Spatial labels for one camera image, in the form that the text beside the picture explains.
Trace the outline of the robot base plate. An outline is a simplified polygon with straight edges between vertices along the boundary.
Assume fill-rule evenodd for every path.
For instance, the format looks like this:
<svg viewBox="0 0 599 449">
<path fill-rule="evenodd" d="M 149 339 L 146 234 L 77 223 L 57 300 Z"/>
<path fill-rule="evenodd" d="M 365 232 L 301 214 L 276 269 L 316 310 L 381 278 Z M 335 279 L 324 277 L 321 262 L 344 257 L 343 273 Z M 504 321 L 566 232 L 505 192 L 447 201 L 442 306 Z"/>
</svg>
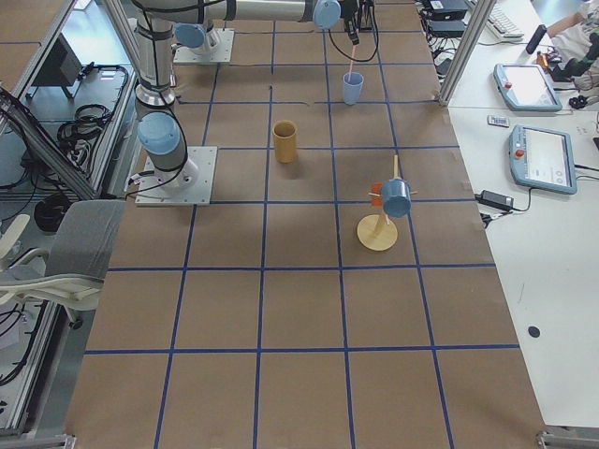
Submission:
<svg viewBox="0 0 599 449">
<path fill-rule="evenodd" d="M 140 193 L 136 194 L 135 203 L 142 207 L 209 205 L 217 148 L 189 146 L 187 155 L 182 171 L 175 170 L 170 174 L 156 171 L 147 156 L 144 169 L 152 171 L 152 174 L 140 179 Z"/>
<path fill-rule="evenodd" d="M 196 48 L 179 43 L 174 52 L 175 65 L 217 65 L 231 61 L 235 31 L 232 28 L 212 28 Z"/>
</svg>

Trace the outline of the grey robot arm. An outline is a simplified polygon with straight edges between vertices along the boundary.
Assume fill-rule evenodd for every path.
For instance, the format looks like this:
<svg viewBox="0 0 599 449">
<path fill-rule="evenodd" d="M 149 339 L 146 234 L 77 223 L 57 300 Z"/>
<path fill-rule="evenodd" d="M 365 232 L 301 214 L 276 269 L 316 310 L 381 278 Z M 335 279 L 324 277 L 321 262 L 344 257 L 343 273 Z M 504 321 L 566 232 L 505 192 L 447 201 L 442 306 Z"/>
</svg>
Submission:
<svg viewBox="0 0 599 449">
<path fill-rule="evenodd" d="M 170 85 L 172 71 L 171 39 L 176 24 L 192 31 L 209 30 L 212 22 L 279 21 L 313 22 L 322 30 L 343 22 L 354 45 L 372 1 L 135 1 L 138 11 L 136 39 L 139 45 L 140 86 L 138 105 L 160 112 L 168 111 L 175 96 Z"/>
</svg>

